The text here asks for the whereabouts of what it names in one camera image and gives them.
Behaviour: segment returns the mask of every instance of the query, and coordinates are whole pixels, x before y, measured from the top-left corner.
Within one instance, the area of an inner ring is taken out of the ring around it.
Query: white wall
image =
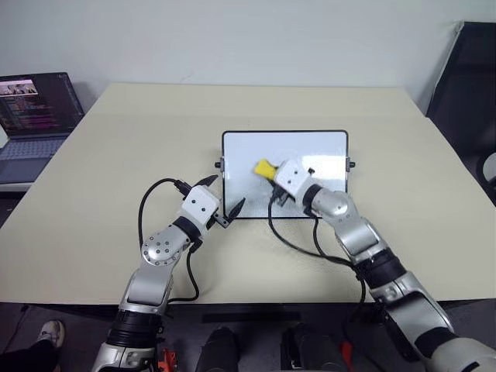
[[[495,0],[0,0],[0,74],[67,71],[88,110],[111,81],[403,86],[422,110],[457,21]]]

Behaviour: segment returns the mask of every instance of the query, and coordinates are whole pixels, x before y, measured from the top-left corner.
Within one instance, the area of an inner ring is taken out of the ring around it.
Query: laptop keyboard
[[[37,141],[10,141],[0,153],[0,160],[43,159],[52,157],[64,142],[63,139]]]

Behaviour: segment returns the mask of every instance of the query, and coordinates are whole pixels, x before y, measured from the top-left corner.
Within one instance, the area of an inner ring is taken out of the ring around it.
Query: beige table
[[[0,301],[117,303],[140,260],[144,191],[162,177],[216,173],[227,129],[347,130],[350,192],[403,264],[435,298],[496,297],[494,207],[401,89],[112,84],[0,230]],[[180,203],[172,186],[157,189],[145,235]],[[308,220],[277,226],[312,247]],[[340,253],[330,227],[320,236]],[[289,250],[263,220],[212,229],[192,266],[204,303],[359,297],[346,268]],[[174,291],[192,293],[184,260]]]

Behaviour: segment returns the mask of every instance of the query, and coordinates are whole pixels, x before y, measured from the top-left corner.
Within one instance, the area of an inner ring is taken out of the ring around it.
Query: black device
[[[464,22],[432,96],[436,124],[496,205],[496,178],[483,166],[496,153],[496,23]]]
[[[0,77],[0,184],[35,181],[83,116],[65,72]]]

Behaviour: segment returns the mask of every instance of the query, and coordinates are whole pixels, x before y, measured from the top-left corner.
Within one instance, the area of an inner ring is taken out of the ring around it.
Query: laptop screen
[[[70,133],[83,116],[64,72],[0,77],[0,124],[9,137]]]

